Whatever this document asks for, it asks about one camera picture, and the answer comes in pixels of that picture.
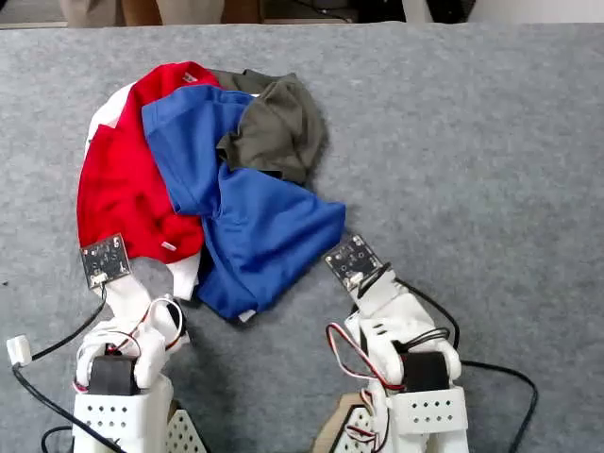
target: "blue cloth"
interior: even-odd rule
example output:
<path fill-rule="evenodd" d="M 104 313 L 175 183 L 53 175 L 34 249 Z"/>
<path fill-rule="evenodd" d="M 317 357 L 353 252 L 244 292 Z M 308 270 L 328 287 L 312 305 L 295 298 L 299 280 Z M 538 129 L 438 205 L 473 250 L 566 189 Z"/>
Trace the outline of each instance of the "blue cloth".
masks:
<path fill-rule="evenodd" d="M 218 160 L 216 144 L 252 99 L 197 85 L 143 107 L 144 134 L 175 211 L 202 218 L 213 265 L 200 270 L 196 294 L 227 319 L 271 307 L 344 231 L 343 204 L 257 170 L 231 172 Z"/>

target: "pile of clothes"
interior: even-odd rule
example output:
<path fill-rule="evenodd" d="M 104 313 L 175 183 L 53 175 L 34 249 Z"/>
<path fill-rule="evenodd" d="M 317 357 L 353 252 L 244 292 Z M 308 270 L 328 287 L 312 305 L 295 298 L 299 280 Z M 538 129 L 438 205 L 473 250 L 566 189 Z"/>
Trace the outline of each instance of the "pile of clothes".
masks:
<path fill-rule="evenodd" d="M 325 137 L 293 74 L 161 65 L 92 118 L 80 245 L 121 233 L 132 259 L 168 265 L 176 297 L 226 319 L 267 310 L 343 234 L 344 205 L 304 188 Z"/>

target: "gray felt surface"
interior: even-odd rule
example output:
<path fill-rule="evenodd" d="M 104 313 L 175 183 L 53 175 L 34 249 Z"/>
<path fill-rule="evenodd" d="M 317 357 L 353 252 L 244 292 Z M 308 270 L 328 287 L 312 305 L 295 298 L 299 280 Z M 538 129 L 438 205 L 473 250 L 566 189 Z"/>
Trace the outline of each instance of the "gray felt surface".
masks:
<path fill-rule="evenodd" d="M 540 386 L 523 451 L 602 451 L 604 26 L 28 30 L 0 32 L 0 48 L 0 337 L 39 350 L 97 303 L 75 200 L 88 122 L 113 91 L 171 60 L 296 72 L 330 132 L 315 190 L 451 310 L 463 357 Z M 170 288 L 160 265 L 136 269 L 154 294 Z M 214 452 L 308 451 L 359 388 L 324 338 L 349 310 L 324 264 L 247 328 L 188 309 L 193 347 L 167 373 Z M 26 370 L 66 406 L 76 347 Z M 36 451 L 60 420 L 1 355 L 0 451 Z M 470 369 L 461 384 L 472 451 L 506 451 L 529 390 Z"/>

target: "black cable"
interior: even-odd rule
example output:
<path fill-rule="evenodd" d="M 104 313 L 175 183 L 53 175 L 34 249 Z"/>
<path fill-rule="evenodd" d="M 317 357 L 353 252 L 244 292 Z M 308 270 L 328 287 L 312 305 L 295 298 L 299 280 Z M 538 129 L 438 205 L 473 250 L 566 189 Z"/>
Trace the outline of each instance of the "black cable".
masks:
<path fill-rule="evenodd" d="M 74 333 L 71 333 L 71 334 L 67 335 L 62 340 L 56 342 L 55 344 L 53 344 L 51 346 L 48 346 L 46 349 L 44 349 L 44 350 L 40 351 L 39 353 L 34 354 L 33 356 L 31 356 L 31 361 L 36 361 L 36 360 L 41 359 L 42 357 L 50 354 L 51 352 L 56 351 L 60 347 L 65 346 L 66 344 L 68 344 L 70 341 L 72 341 L 80 333 L 82 333 L 90 324 L 92 324 L 92 322 L 94 322 L 94 320 L 98 317 L 98 315 L 101 314 L 101 311 L 105 307 L 105 301 L 106 300 L 107 300 L 107 289 L 105 288 L 105 284 L 102 284 L 101 285 L 101 304 L 98 306 L 98 308 L 95 311 L 92 312 L 92 314 L 90 315 L 90 317 L 86 321 L 84 321 L 84 324 L 82 324 L 80 327 L 78 327 L 74 331 Z"/>
<path fill-rule="evenodd" d="M 516 435 L 514 436 L 513 441 L 510 444 L 510 448 L 508 449 L 509 453 L 515 453 L 516 451 L 518 451 L 518 447 L 522 442 L 522 438 L 527 432 L 530 419 L 535 413 L 537 403 L 539 402 L 539 389 L 537 388 L 537 384 L 535 384 L 527 375 L 511 368 L 508 368 L 506 366 L 491 365 L 490 363 L 483 363 L 481 361 L 461 361 L 461 364 L 465 366 L 473 366 L 475 368 L 482 368 L 484 370 L 498 371 L 499 373 L 505 373 L 507 375 L 514 376 L 526 382 L 532 388 L 532 397 L 530 399 L 530 405 L 528 406 L 527 413 L 525 415 L 525 418 L 522 420 L 520 428 L 518 428 L 518 431 L 516 431 Z"/>
<path fill-rule="evenodd" d="M 101 311 L 105 307 L 106 301 L 107 301 L 107 289 L 105 287 L 105 284 L 101 284 L 101 304 L 91 314 L 91 316 L 89 316 L 88 319 L 86 319 L 86 321 L 84 321 L 84 324 L 82 324 L 73 333 L 69 334 L 68 336 L 66 336 L 62 340 L 60 340 L 60 341 L 56 342 L 55 344 L 47 347 L 46 349 L 42 350 L 41 352 L 39 352 L 39 353 L 34 354 L 33 356 L 31 356 L 31 361 L 37 361 L 37 360 L 41 359 L 42 357 L 47 356 L 51 352 L 56 351 L 60 347 L 65 346 L 70 341 L 72 341 L 77 335 L 79 335 L 80 333 L 82 333 L 84 331 L 84 329 L 86 329 L 86 327 L 88 327 L 90 324 L 92 324 L 92 322 L 94 321 L 94 319 L 96 319 L 98 317 L 98 315 L 101 313 Z M 74 425 L 76 425 L 79 428 L 81 428 L 87 434 L 93 436 L 93 438 L 96 441 L 98 441 L 102 445 L 106 446 L 111 451 L 113 451 L 115 453 L 125 453 L 124 450 L 122 450 L 119 446 L 117 446 L 116 444 L 114 444 L 112 441 L 110 441 L 106 437 L 102 436 L 101 434 L 99 434 L 98 432 L 96 432 L 94 429 L 90 428 L 88 425 L 86 425 L 81 420 L 78 420 L 77 418 L 75 418 L 72 414 L 70 414 L 64 408 L 62 408 L 57 403 L 55 403 L 54 401 L 52 401 L 50 398 L 48 398 L 47 396 L 45 396 L 44 394 L 42 394 L 33 384 L 31 384 L 23 376 L 23 374 L 21 373 L 21 369 L 22 368 L 23 368 L 23 366 L 22 366 L 21 363 L 15 363 L 14 365 L 12 365 L 12 374 L 15 376 L 15 378 L 17 379 L 17 381 L 34 398 L 36 398 L 38 401 L 40 401 L 48 409 L 56 412 L 58 415 L 60 415 L 64 419 L 68 420 L 69 422 L 71 422 Z M 46 433 L 44 433 L 44 435 L 42 436 L 42 441 L 43 442 L 45 442 L 46 438 L 48 437 L 48 434 L 51 434 L 51 432 L 46 431 Z"/>
<path fill-rule="evenodd" d="M 54 434 L 55 432 L 69 431 L 69 430 L 71 430 L 71 428 L 72 427 L 64 426 L 64 427 L 54 427 L 54 428 L 48 429 L 42 436 L 42 440 L 41 440 L 41 444 L 40 444 L 42 453 L 48 453 L 48 447 L 46 447 L 46 439 L 48 439 L 48 436 L 50 436 L 51 434 Z"/>
<path fill-rule="evenodd" d="M 55 403 L 54 401 L 52 401 L 51 399 L 49 399 L 47 396 L 45 396 L 44 394 L 42 394 L 38 389 L 36 389 L 36 387 L 34 387 L 21 374 L 21 368 L 22 368 L 21 363 L 15 363 L 14 365 L 12 365 L 12 374 L 16 377 L 16 379 L 19 381 L 19 383 L 21 385 L 23 385 L 24 388 L 34 398 L 36 398 L 38 401 L 40 401 L 44 406 L 46 406 L 51 411 L 56 412 L 58 415 L 60 415 L 61 417 L 63 417 L 65 420 L 73 423 L 74 425 L 76 425 L 77 427 L 79 427 L 80 429 L 82 429 L 87 434 L 93 436 L 93 438 L 96 441 L 98 441 L 99 443 L 103 444 L 104 446 L 106 446 L 111 451 L 113 451 L 115 453 L 125 453 L 125 451 L 122 448 L 120 448 L 119 446 L 117 446 L 116 444 L 114 444 L 112 441 L 110 441 L 106 437 L 104 437 L 101 434 L 99 434 L 98 432 L 96 432 L 94 429 L 90 428 L 88 425 L 86 425 L 81 420 L 75 418 L 72 414 L 70 414 L 64 408 L 62 408 L 57 403 Z"/>
<path fill-rule="evenodd" d="M 397 354 L 406 354 L 412 347 L 416 347 L 419 344 L 429 342 L 430 340 L 448 340 L 449 335 L 451 335 L 451 331 L 448 328 L 436 327 L 417 335 L 415 338 L 410 339 L 408 342 L 401 343 L 399 341 L 394 341 L 393 346 Z"/>
<path fill-rule="evenodd" d="M 443 307 L 441 304 L 439 304 L 438 302 L 436 302 L 432 297 L 430 297 L 429 295 L 427 295 L 423 291 L 420 291 L 417 288 L 411 286 L 406 281 L 401 280 L 398 277 L 396 277 L 394 279 L 394 281 L 396 283 L 399 283 L 399 284 L 405 286 L 409 290 L 410 293 L 413 293 L 415 295 L 419 295 L 422 299 L 424 299 L 426 302 L 428 302 L 432 307 L 434 307 L 436 310 L 438 310 L 448 320 L 449 323 L 451 323 L 451 325 L 453 326 L 453 348 L 457 349 L 459 347 L 459 345 L 460 345 L 460 325 L 457 324 L 457 321 L 451 315 L 451 313 L 449 313 L 445 309 L 445 307 Z"/>
<path fill-rule="evenodd" d="M 415 294 L 419 295 L 422 299 L 428 302 L 432 307 L 438 310 L 452 325 L 454 329 L 454 337 L 453 337 L 453 347 L 455 349 L 458 348 L 460 344 L 460 326 L 457 324 L 455 318 L 449 313 L 444 307 L 442 307 L 439 303 L 437 303 L 432 297 L 427 295 L 426 293 L 414 288 L 409 283 L 401 280 L 400 278 L 396 278 L 395 281 L 405 287 Z M 501 365 L 492 365 L 490 363 L 484 363 L 481 361 L 461 361 L 461 364 L 466 366 L 473 366 L 475 368 L 482 368 L 485 370 L 498 371 L 499 373 L 505 373 L 510 376 L 514 376 L 519 378 L 520 380 L 526 382 L 532 388 L 532 397 L 530 399 L 530 405 L 528 406 L 527 413 L 525 418 L 522 420 L 522 424 L 520 428 L 516 431 L 516 435 L 513 438 L 512 443 L 510 444 L 510 448 L 508 449 L 508 453 L 515 453 L 518 451 L 518 447 L 522 442 L 522 438 L 527 432 L 527 428 L 529 427 L 530 420 L 532 419 L 533 414 L 535 413 L 535 409 L 537 408 L 537 403 L 539 402 L 539 390 L 537 385 L 525 374 L 513 370 L 511 368 L 501 366 Z"/>
<path fill-rule="evenodd" d="M 291 1 L 298 5 L 301 5 L 303 7 L 312 9 L 317 14 L 321 14 L 326 17 L 331 17 L 332 19 L 338 19 L 342 22 L 345 22 L 346 24 L 350 24 L 350 20 L 347 17 L 341 16 L 340 14 L 334 14 L 334 13 L 330 12 L 332 10 L 331 8 L 318 8 L 314 5 L 314 2 L 312 2 L 312 4 L 309 4 L 309 3 L 303 2 L 302 0 L 291 0 Z"/>

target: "red cloth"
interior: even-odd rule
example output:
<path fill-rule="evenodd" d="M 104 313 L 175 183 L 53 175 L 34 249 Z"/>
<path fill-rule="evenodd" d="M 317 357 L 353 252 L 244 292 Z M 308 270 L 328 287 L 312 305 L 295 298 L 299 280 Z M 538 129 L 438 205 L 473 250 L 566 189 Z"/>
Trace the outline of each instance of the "red cloth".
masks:
<path fill-rule="evenodd" d="M 184 85 L 218 80 L 193 62 L 164 64 L 135 83 L 115 129 L 98 127 L 84 160 L 77 193 L 80 246 L 122 233 L 131 258 L 164 263 L 201 249 L 199 217 L 174 213 L 143 133 L 141 108 Z"/>

